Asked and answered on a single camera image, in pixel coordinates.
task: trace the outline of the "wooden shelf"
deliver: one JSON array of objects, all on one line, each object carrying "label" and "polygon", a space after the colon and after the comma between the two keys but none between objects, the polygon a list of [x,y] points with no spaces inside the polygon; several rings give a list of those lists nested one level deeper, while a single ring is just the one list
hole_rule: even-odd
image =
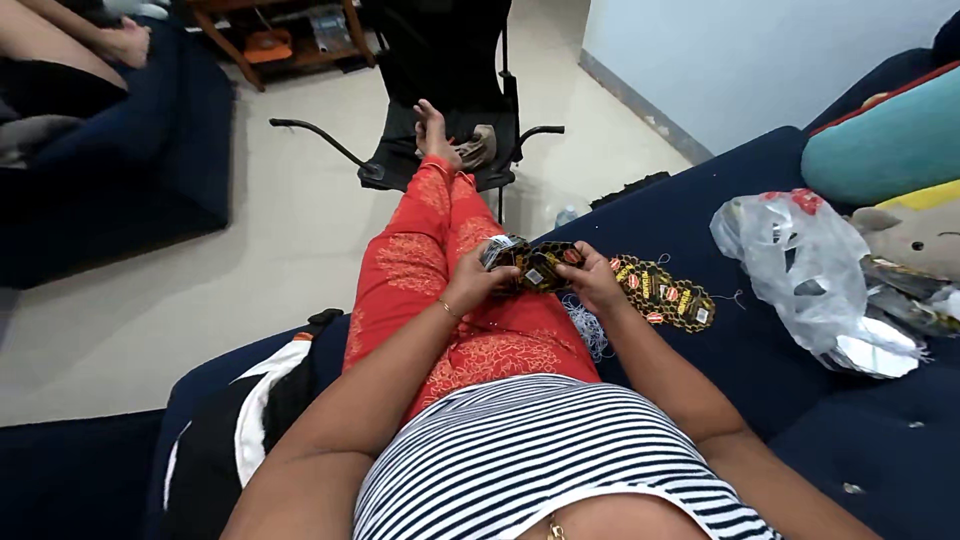
[{"label": "wooden shelf", "polygon": [[[330,63],[335,60],[354,56],[363,57],[367,61],[367,65],[369,67],[376,65],[376,58],[373,56],[373,53],[367,46],[363,29],[360,27],[359,19],[357,19],[357,12],[353,7],[353,0],[340,0],[340,5],[344,9],[344,17],[347,20],[350,41],[353,42],[352,47],[342,51],[337,51],[335,53],[322,53],[320,52],[320,47],[317,46],[317,41],[314,40],[313,36],[294,36],[294,54],[292,59],[287,58],[282,61],[264,62],[257,68],[254,68],[250,62],[244,58],[243,53],[241,53],[232,43],[230,43],[224,37],[224,35],[220,33],[219,30],[217,30],[216,25],[213,23],[213,19],[210,17],[212,12],[230,12],[233,10],[252,8],[254,6],[280,4],[290,1],[291,0],[187,0],[187,4],[193,8],[193,14],[197,18],[197,24],[200,25],[200,28],[202,28],[204,32],[233,59],[233,61],[237,62],[237,65],[240,66],[240,71],[243,72],[244,77],[261,92],[265,88],[263,81],[257,74],[257,70],[261,68],[269,70],[272,69],[272,67],[282,67],[283,65],[286,65],[288,68],[294,67],[305,69],[314,65]],[[335,2],[327,0],[326,2],[321,3],[326,4]]]},{"label": "wooden shelf", "polygon": [[320,47],[317,46],[317,41],[312,36],[294,38],[293,65],[296,67],[309,67],[356,56],[363,56],[363,53],[356,47],[333,53],[324,53],[321,52]]}]

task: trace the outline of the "wooden furniture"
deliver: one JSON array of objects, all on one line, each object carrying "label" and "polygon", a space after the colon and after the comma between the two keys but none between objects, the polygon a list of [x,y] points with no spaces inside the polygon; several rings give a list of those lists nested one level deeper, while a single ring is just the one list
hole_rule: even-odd
[{"label": "wooden furniture", "polygon": [[[240,71],[244,77],[261,92],[264,90],[263,81],[256,72],[255,64],[251,64],[243,56],[243,53],[237,50],[219,30],[213,25],[213,19],[210,17],[214,13],[226,13],[233,10],[251,9],[270,4],[282,4],[290,0],[187,0],[187,4],[193,9],[193,14],[197,18],[197,24],[204,32],[210,36],[217,45],[220,45],[230,57],[240,66]],[[322,63],[329,63],[341,58],[363,56],[367,60],[367,65],[373,67],[376,60],[367,41],[364,38],[363,29],[360,27],[360,20],[357,18],[357,11],[353,7],[352,0],[343,0],[344,16],[347,18],[347,27],[350,33],[350,39],[353,41],[353,47],[336,52],[321,52],[320,47],[312,36],[296,37],[294,36],[293,65],[295,67],[309,67]]]}]

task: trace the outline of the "water bottle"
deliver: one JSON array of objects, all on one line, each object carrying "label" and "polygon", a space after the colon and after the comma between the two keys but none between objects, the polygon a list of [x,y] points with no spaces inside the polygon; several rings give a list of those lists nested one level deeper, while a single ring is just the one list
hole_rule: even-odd
[{"label": "water bottle", "polygon": [[577,209],[573,205],[567,205],[566,208],[560,210],[560,213],[557,214],[557,221],[553,223],[553,228],[557,229],[567,223],[577,219]]}]

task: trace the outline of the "person's hand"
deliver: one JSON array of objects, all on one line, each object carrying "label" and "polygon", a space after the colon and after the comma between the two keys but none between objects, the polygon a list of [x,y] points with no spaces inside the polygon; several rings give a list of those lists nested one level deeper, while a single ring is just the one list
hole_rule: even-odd
[{"label": "person's hand", "polygon": [[446,286],[440,299],[450,306],[455,314],[464,316],[479,306],[501,284],[520,275],[515,266],[499,266],[490,272],[480,263],[490,241],[481,242],[473,251],[464,254],[457,262],[450,284]]},{"label": "person's hand", "polygon": [[147,65],[150,49],[150,27],[140,26],[124,16],[120,28],[100,30],[100,42],[96,49],[100,56],[110,61],[121,61],[130,67]]},{"label": "person's hand", "polygon": [[573,292],[577,293],[580,303],[597,317],[603,317],[620,307],[628,306],[630,303],[627,295],[616,282],[616,276],[607,258],[584,241],[577,242],[576,246],[577,251],[586,260],[583,270],[559,264],[556,272],[561,278],[570,280]]}]

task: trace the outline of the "gold necklace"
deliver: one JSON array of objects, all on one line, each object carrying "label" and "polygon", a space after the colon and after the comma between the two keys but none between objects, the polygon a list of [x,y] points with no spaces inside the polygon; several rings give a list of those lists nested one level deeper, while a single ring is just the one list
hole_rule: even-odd
[{"label": "gold necklace", "polygon": [[557,516],[550,514],[550,531],[546,533],[546,540],[566,540],[564,528],[557,523]]}]

